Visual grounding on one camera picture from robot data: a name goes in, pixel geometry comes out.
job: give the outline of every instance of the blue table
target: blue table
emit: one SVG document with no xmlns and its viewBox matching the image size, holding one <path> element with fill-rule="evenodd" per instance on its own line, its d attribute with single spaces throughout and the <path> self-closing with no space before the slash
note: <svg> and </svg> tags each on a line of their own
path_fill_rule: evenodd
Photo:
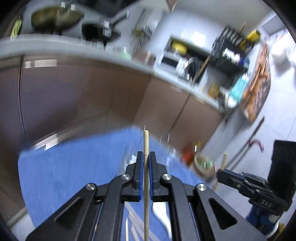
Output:
<svg viewBox="0 0 296 241">
<path fill-rule="evenodd" d="M 165 148 L 152 138 L 149 145 L 150 151 L 156 152 L 157 162 L 166 164 Z M 122 173 L 123 155 L 137 149 L 143 150 L 143 131 L 130 127 L 105 135 L 70 140 L 46 151 L 44 148 L 23 151 L 18 161 L 20 184 L 34 226 L 39 226 L 87 183 L 101 185 L 110 182 Z M 203 182 L 178 160 L 171 160 L 170 174 L 191 185 Z M 143 202 L 130 204 L 144 220 Z M 125 208 L 124 222 L 127 214 Z M 166 229 L 152 212 L 150 230 L 159 240 L 169 240 Z M 121 240 L 124 240 L 124 233 L 123 229 Z M 134 240 L 131 232 L 129 234 L 130 240 Z"/>
</svg>

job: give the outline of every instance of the screw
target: screw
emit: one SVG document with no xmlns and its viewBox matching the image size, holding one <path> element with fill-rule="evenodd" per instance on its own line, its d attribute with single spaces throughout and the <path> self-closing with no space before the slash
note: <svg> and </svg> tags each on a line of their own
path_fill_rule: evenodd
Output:
<svg viewBox="0 0 296 241">
<path fill-rule="evenodd" d="M 200 191 L 204 191 L 207 189 L 207 186 L 203 183 L 200 183 L 197 185 L 197 189 L 200 190 Z"/>
<path fill-rule="evenodd" d="M 166 174 L 163 174 L 163 179 L 168 181 L 172 179 L 172 176 L 166 173 Z"/>
<path fill-rule="evenodd" d="M 95 188 L 96 188 L 96 186 L 95 186 L 93 183 L 89 183 L 89 184 L 86 185 L 86 189 L 87 189 L 87 190 L 92 191 L 92 190 L 94 190 Z"/>
<path fill-rule="evenodd" d="M 129 180 L 131 178 L 131 176 L 129 174 L 122 174 L 121 175 L 121 179 L 123 180 Z"/>
</svg>

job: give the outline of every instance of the white utensil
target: white utensil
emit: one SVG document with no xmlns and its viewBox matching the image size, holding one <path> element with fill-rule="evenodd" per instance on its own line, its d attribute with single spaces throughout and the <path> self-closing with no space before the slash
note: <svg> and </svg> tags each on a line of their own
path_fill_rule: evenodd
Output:
<svg viewBox="0 0 296 241">
<path fill-rule="evenodd" d="M 165 202 L 154 202 L 152 205 L 152 211 L 158 220 L 165 226 L 169 239 L 172 239 L 172 228 L 170 226 L 170 219 L 166 213 Z"/>
</svg>

